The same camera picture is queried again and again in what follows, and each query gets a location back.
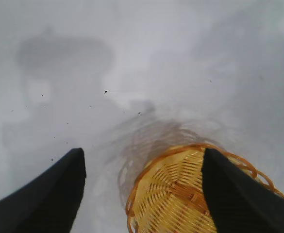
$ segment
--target woven pattern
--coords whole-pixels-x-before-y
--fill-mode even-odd
[[[271,180],[245,159],[210,144],[172,147],[136,178],[126,205],[130,233],[216,233],[202,192],[204,150],[215,148],[267,189]]]

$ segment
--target yellow wicker basket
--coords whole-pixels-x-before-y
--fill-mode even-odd
[[[267,189],[272,181],[245,159],[199,143],[168,149],[150,161],[134,183],[127,204],[130,233],[216,233],[202,192],[204,150],[215,148]]]

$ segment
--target wicker basket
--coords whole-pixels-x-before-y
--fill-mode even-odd
[[[177,146],[150,161],[134,183],[127,204],[130,233],[216,233],[202,192],[204,150],[215,148],[270,191],[272,181],[245,159],[210,144]]]

